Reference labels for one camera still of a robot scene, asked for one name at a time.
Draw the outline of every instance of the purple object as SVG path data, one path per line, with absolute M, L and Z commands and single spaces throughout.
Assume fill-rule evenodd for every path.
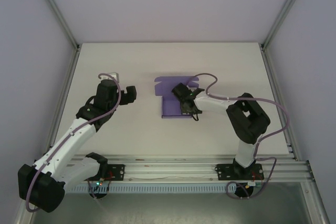
M 162 96 L 162 118 L 191 118 L 190 115 L 182 115 L 180 102 L 173 95 L 173 88 L 181 83 L 186 82 L 192 78 L 192 76 L 160 76 L 155 78 L 155 82 L 160 82 L 155 85 L 155 95 Z M 192 88 L 198 88 L 198 77 L 195 77 L 188 86 Z

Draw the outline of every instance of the gray floor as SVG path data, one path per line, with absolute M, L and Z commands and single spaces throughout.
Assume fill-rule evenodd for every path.
M 34 224 L 310 223 L 299 184 L 270 184 L 251 200 L 222 194 L 111 194 L 100 203 L 69 194 L 54 212 L 36 213 Z

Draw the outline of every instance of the white table surface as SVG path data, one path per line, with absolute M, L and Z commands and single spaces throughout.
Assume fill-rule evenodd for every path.
M 257 43 L 105 43 L 83 44 L 57 139 L 70 127 L 79 108 L 95 95 L 102 72 L 118 72 L 121 88 L 135 85 L 132 104 L 118 107 L 113 117 L 78 154 L 190 157 L 234 155 L 239 139 L 227 116 L 204 113 L 193 119 L 162 119 L 159 76 L 209 72 L 219 78 L 211 92 L 236 97 L 244 92 L 273 100 Z M 200 77 L 206 88 L 213 79 Z M 276 107 L 260 103 L 271 119 L 267 133 L 280 129 Z M 260 145 L 259 154 L 288 154 L 282 133 Z

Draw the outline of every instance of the white wall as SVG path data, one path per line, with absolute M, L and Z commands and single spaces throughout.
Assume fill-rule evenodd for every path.
M 297 0 L 270 45 L 295 134 L 336 223 L 336 1 Z
M 0 5 L 0 222 L 13 223 L 17 172 L 41 155 L 72 47 L 45 0 Z
M 82 42 L 263 42 L 285 0 L 56 0 Z

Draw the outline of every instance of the enclosure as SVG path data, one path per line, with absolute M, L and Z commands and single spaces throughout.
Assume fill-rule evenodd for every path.
M 334 0 L 1 0 L 2 223 L 334 223 L 336 34 Z M 99 73 L 136 86 L 72 158 L 90 152 L 124 165 L 122 180 L 93 200 L 86 182 L 51 213 L 29 213 L 17 173 L 62 138 L 95 94 Z M 277 164 L 257 198 L 225 195 L 218 164 L 238 140 L 215 113 L 162 118 L 160 77 L 211 73 L 211 92 L 273 100 L 290 126 L 263 141 Z M 206 88 L 212 79 L 199 76 Z M 271 124 L 286 115 L 262 104 Z M 265 178 L 272 161 L 260 162 Z

